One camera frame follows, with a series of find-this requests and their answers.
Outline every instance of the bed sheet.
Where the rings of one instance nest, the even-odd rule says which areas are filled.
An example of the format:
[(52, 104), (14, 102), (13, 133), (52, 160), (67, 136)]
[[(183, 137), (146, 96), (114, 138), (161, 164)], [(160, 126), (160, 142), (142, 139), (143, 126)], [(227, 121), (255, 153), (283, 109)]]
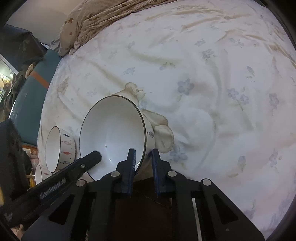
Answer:
[(53, 126), (79, 150), (90, 108), (123, 95), (151, 122), (163, 160), (211, 179), (267, 238), (296, 193), (295, 58), (279, 22), (254, 1), (185, 0), (130, 14), (59, 63), (40, 163)]

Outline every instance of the white wall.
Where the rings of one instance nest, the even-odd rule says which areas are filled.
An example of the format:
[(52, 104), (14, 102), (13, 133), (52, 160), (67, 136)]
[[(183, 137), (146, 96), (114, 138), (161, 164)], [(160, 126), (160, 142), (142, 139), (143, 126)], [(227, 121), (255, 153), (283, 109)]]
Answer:
[(7, 24), (24, 28), (40, 42), (54, 40), (67, 15), (82, 0), (27, 0), (8, 20)]

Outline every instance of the metal pin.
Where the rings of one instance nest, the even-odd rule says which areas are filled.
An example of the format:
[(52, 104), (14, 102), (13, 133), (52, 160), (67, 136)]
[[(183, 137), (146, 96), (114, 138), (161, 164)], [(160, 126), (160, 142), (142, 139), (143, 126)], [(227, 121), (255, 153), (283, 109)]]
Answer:
[(202, 181), (202, 183), (203, 183), (205, 186), (209, 186), (209, 185), (212, 184), (211, 180), (209, 180), (209, 179), (204, 179), (204, 180)]
[(119, 175), (120, 175), (120, 172), (118, 172), (118, 171), (111, 172), (112, 177), (118, 177)]
[(82, 186), (84, 186), (86, 184), (86, 181), (85, 180), (78, 180), (77, 182), (76, 182), (76, 185), (78, 186), (78, 187), (82, 187)]
[(168, 175), (169, 175), (170, 177), (175, 177), (175, 176), (177, 175), (177, 173), (176, 173), (175, 171), (169, 171), (169, 172), (168, 172)]

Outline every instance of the teal chair back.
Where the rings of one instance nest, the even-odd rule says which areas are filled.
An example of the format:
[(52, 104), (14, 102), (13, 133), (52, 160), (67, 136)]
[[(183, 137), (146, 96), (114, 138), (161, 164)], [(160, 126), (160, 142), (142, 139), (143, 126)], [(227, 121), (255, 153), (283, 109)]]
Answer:
[(37, 147), (37, 137), (45, 96), (62, 58), (49, 49), (20, 90), (10, 113), (23, 144)]

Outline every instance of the white fabric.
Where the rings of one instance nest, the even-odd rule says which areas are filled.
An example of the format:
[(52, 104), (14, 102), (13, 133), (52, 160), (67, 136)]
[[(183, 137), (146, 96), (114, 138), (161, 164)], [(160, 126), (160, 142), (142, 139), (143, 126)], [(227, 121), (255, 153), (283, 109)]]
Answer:
[(79, 150), (87, 112), (120, 92), (150, 117), (163, 160), (210, 178), (267, 238), (296, 192), (295, 58), (279, 22), (254, 1), (185, 0), (131, 14), (61, 60), (39, 160), (54, 125)]

